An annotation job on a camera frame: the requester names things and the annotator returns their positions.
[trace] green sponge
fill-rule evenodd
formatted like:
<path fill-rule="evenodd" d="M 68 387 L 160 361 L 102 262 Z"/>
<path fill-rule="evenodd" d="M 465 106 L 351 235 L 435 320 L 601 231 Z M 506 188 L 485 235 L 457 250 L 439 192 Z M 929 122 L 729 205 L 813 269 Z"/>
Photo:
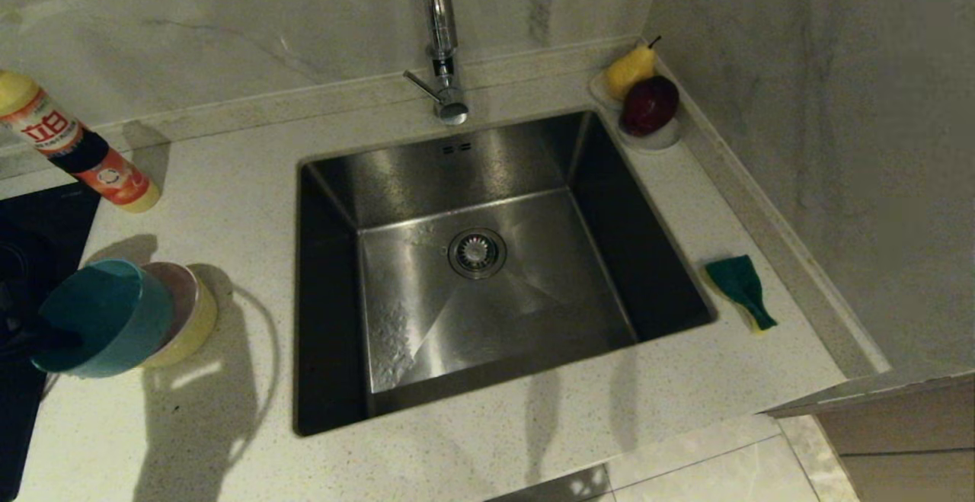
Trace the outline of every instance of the green sponge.
<path fill-rule="evenodd" d="M 711 262 L 704 269 L 722 293 L 751 312 L 759 331 L 779 325 L 762 303 L 762 280 L 748 255 Z"/>

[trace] kitchen sink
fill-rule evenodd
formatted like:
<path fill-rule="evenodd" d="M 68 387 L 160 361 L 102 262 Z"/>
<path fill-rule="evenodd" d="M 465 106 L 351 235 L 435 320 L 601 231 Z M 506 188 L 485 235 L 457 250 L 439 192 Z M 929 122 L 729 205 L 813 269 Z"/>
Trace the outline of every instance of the kitchen sink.
<path fill-rule="evenodd" d="M 300 435 L 711 321 L 595 113 L 299 176 Z"/>

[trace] teal bowl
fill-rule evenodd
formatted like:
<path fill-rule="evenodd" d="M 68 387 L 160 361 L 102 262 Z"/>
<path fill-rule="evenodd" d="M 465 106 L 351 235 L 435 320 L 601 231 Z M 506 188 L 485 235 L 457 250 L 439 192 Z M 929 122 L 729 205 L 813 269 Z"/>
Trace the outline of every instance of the teal bowl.
<path fill-rule="evenodd" d="M 77 332 L 81 345 L 38 353 L 34 366 L 101 378 L 139 366 L 159 349 L 173 324 L 173 298 L 139 266 L 102 260 L 59 284 L 39 314 L 55 328 Z"/>

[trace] sink drain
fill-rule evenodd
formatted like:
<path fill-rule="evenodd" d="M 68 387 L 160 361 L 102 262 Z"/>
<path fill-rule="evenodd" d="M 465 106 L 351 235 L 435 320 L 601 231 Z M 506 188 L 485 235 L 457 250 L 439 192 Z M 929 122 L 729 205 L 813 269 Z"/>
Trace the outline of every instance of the sink drain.
<path fill-rule="evenodd" d="M 457 234 L 450 242 L 448 257 L 454 272 L 470 280 L 493 276 L 508 255 L 504 239 L 487 228 L 473 228 Z"/>

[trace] bottle label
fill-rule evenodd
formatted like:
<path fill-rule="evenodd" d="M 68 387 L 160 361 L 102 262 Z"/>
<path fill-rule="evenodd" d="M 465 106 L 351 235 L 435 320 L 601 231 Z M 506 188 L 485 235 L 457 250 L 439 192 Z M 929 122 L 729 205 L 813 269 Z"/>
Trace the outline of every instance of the bottle label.
<path fill-rule="evenodd" d="M 118 206 L 132 203 L 149 189 L 149 177 L 112 148 L 101 163 L 73 176 Z"/>
<path fill-rule="evenodd" d="M 29 142 L 44 155 L 58 155 L 70 150 L 80 140 L 81 124 L 64 113 L 41 89 L 27 106 L 0 117 L 0 126 Z"/>

